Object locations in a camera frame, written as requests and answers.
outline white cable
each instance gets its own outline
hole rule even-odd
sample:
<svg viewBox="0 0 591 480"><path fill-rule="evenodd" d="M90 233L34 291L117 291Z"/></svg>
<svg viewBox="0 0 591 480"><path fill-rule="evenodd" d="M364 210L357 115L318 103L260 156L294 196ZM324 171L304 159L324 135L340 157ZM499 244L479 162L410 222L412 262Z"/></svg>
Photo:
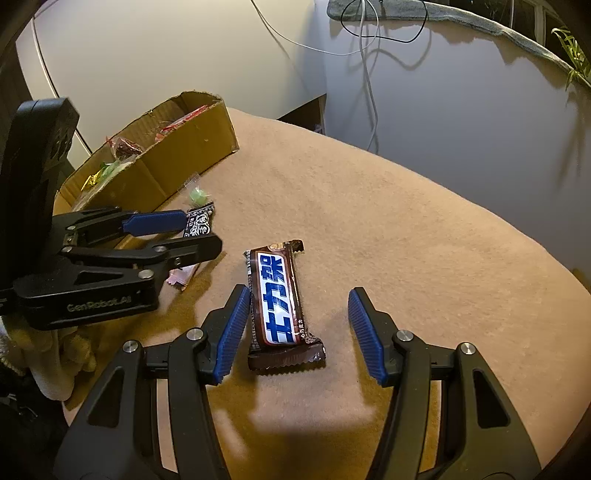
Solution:
<svg viewBox="0 0 591 480"><path fill-rule="evenodd" d="M515 0L511 0L511 17L509 19L509 28L513 28L513 14L515 13Z"/></svg>
<svg viewBox="0 0 591 480"><path fill-rule="evenodd" d="M375 104L374 91L371 88L371 80L369 79L368 65L367 65L367 61L365 58L365 52L363 51L363 24L365 23L365 13L366 13L365 2L368 2L371 6L373 6L373 5L371 4L371 2L369 0L361 0L361 22L359 23L359 54L361 55L361 63L363 64L363 76L365 77L365 83L368 86L369 99L371 100L371 105L372 105L372 108L374 109L374 117L375 117L374 129L371 132L371 137L369 137L368 147L366 148L366 150L369 150L371 148L372 142L374 141L375 134L378 130L378 107Z"/></svg>
<svg viewBox="0 0 591 480"><path fill-rule="evenodd" d="M369 46L370 46L370 45L371 45L371 44L372 44L372 43L375 41L375 39L376 39L376 38L378 38L378 31L379 31L379 16L378 16L378 11L377 11L377 10L375 9L375 7L374 7L374 6L371 4L371 2L369 3L369 6L370 6L370 7L371 7L371 8L374 10L374 13L375 13L375 18L377 19L377 25L376 25L376 31L375 31L375 35L374 35L374 37L372 38L372 41L371 41L371 42L369 42L369 43L368 43L366 46L364 46L363 48L359 47L359 48L360 48L360 50L350 51L349 53L334 53L334 52L331 52L331 51L324 51L324 50L321 50L321 49L319 49L319 48L314 48L314 47L310 47L310 46L308 46L308 45L304 45L303 43L298 43L298 42L296 42L296 41L294 41L294 40L291 40L291 39L289 39L289 38L287 38L287 37L285 37L285 36L281 35L281 34L280 34L280 33L279 33L277 30L275 30L275 28L273 27L273 25L271 25L271 24L270 24L270 23L267 21L267 19L265 18L265 16L262 14L262 12L259 10L258 6L256 5L256 3L255 3L255 0L251 0L251 3L252 3L252 5L253 5L253 6L254 6L254 8L255 8L255 10L256 10L256 13L258 13L258 14L259 14L259 17L261 17L261 20L263 21L263 23L264 23L264 24L265 24L265 25L266 25L268 28L270 28L271 30L273 30L273 32L275 32L277 35L279 35L281 38L283 38L283 40L287 40L287 41L288 41L288 42L290 42L290 43L293 43L293 44L295 44L295 45L298 45L298 46L300 46L300 47L307 48L307 49L309 49L309 50L319 51L320 53L326 53L327 55L335 55L335 56L337 56L337 57L346 57L347 55L353 55L353 54L355 54L355 53L359 53L361 50L365 50L366 48L368 48L368 47L369 47Z"/></svg>
<svg viewBox="0 0 591 480"><path fill-rule="evenodd" d="M363 25L365 23L365 14L366 14L366 8L365 8L365 2L367 2L369 4L369 6L372 8L372 10L375 13L375 18L376 18L376 30L375 30L375 34L374 37L372 38L371 42L369 42L366 46L363 46ZM273 25L271 25L267 19L265 18L265 16L262 14L261 10L258 8L258 5L255 3L255 0L251 0L252 6L255 8L256 13L258 13L259 17L261 17L261 20L263 21L263 23L273 32L275 32L277 35L279 35L281 38L283 38L284 40L287 40L290 43L293 43L295 45L298 45L300 47L304 47L307 48L309 50L314 50L314 51L318 51L320 53L326 53L327 55L334 55L337 57L346 57L348 55L353 55L355 53L359 53L361 54L361 63L363 64L363 77L365 79L365 83L367 84L368 87L368 92L369 92L369 98L371 100L371 105L372 105L372 109L374 110L374 117L375 117L375 123L374 123L374 128L372 130L371 133L371 137L369 139L369 144L366 150L369 150L371 148L371 144L374 141L375 138L375 134L378 130L378 108L375 104L375 99L374 99L374 92L371 88L371 81L369 80L369 71L368 71L368 66L367 66L367 62L366 62L366 58L365 58L365 53L363 52L364 50L366 50L367 48L369 48L371 46L372 43L374 43L375 39L378 37L378 33L379 33L379 15L378 15L378 11L375 9L375 7L372 5L372 3L369 0L361 0L361 22L359 23L359 50L355 50L355 51L350 51L349 53L334 53L331 51L325 51L325 50L320 50L319 48L314 48L314 47L310 47L308 45L304 45L303 43L298 43L294 40L291 40L289 38L287 38L286 36L280 34L274 27Z"/></svg>

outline candy wrapper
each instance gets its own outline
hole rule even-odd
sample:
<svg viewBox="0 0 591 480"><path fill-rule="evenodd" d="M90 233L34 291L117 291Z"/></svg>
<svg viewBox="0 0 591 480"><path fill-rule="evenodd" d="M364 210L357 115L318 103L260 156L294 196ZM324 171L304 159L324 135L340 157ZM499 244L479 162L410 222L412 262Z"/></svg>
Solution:
<svg viewBox="0 0 591 480"><path fill-rule="evenodd" d="M115 160L125 161L133 155L144 153L140 145L123 137L107 138L106 141L111 146L111 153Z"/></svg>
<svg viewBox="0 0 591 480"><path fill-rule="evenodd" d="M244 253L251 288L251 370L289 367L326 360L322 341L312 335L302 312L294 269L301 240Z"/></svg>
<svg viewBox="0 0 591 480"><path fill-rule="evenodd" d="M191 113L188 113L187 115L179 118L178 120L175 120L174 122L166 125L166 127L163 127L162 129L160 129L160 132L158 132L156 134L156 139L155 139L156 142L159 142L160 140L162 140L170 132L174 132L178 127L180 127L181 125L183 125L185 122L188 122L189 120L191 120L191 119L195 118L196 116L200 115L207 108L209 108L209 105L203 105L203 106L199 107L198 109L193 110Z"/></svg>
<svg viewBox="0 0 591 480"><path fill-rule="evenodd" d="M212 231L212 216L215 211L213 202L187 212L187 226L183 236L202 236ZM195 275L200 264L188 265L182 268L175 268L170 271L167 282L170 285L184 290Z"/></svg>

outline black snack wrapper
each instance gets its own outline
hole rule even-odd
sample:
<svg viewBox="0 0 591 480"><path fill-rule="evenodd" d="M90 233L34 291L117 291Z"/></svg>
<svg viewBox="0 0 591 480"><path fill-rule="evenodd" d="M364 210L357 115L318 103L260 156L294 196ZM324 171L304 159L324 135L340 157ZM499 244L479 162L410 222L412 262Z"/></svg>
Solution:
<svg viewBox="0 0 591 480"><path fill-rule="evenodd" d="M183 236L202 236L212 232L212 215L215 211L213 202L187 212L187 226Z"/></svg>
<svg viewBox="0 0 591 480"><path fill-rule="evenodd" d="M251 370L289 367L326 359L322 341L306 326L294 270L301 240L244 252L251 288Z"/></svg>

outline beige blanket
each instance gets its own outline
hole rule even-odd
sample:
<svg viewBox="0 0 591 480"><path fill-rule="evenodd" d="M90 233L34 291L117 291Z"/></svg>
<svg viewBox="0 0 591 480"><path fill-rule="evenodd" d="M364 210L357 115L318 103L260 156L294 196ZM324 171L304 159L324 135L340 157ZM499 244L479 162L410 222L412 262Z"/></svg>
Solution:
<svg viewBox="0 0 591 480"><path fill-rule="evenodd" d="M428 343L473 342L547 463L591 401L591 296L579 282L502 219L395 163L230 114L241 149L202 179L216 202L222 255L185 292L165 285L159 311L96 326L98 371L127 339L153 345L201 324L246 283L244 250L301 238L301 298L326 346L326 368L259 376L242 342L230 376L209 390L234 480L365 478L391 391L368 376L349 328L355 286ZM95 379L79 377L70 418ZM164 464L173 468L160 420Z"/></svg>

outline green candy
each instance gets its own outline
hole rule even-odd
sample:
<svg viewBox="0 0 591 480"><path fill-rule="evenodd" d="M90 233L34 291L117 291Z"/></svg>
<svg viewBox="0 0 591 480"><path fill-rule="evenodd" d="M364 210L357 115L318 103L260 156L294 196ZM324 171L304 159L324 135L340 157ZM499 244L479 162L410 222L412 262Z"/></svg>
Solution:
<svg viewBox="0 0 591 480"><path fill-rule="evenodd" d="M194 188L191 190L189 197L197 207L202 207L207 203L207 194L200 188Z"/></svg>

